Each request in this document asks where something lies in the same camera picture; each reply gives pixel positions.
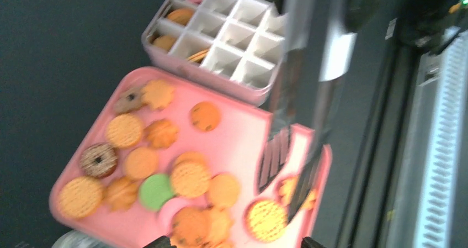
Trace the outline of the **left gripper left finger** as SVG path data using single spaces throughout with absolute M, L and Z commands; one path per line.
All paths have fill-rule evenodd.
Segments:
M 153 240 L 143 248 L 177 248 L 175 245 L 172 245 L 169 237 L 163 235 Z

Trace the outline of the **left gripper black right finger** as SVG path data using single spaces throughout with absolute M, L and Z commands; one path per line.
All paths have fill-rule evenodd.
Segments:
M 311 237 L 305 237 L 301 241 L 301 248 L 325 248 Z

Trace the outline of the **metal tongs white handle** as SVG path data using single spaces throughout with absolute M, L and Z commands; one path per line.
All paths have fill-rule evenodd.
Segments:
M 265 191 L 286 164 L 287 154 L 293 148 L 293 124 L 297 118 L 298 88 L 308 75 L 311 60 L 312 26 L 317 9 L 316 0 L 269 0 L 284 22 L 285 42 L 279 76 L 271 96 L 269 110 L 273 115 L 268 138 L 263 146 L 257 172 L 257 191 Z M 323 146 L 331 132 L 333 118 L 339 105 L 341 85 L 349 69 L 356 33 L 347 26 L 352 11 L 352 0 L 329 0 L 328 16 L 321 31 L 321 54 L 316 57 L 309 78 L 311 83 L 312 139 L 305 149 L 305 159 L 299 166 L 299 175 L 286 205 L 287 222 L 291 222 L 307 194 L 313 187 L 315 173 Z

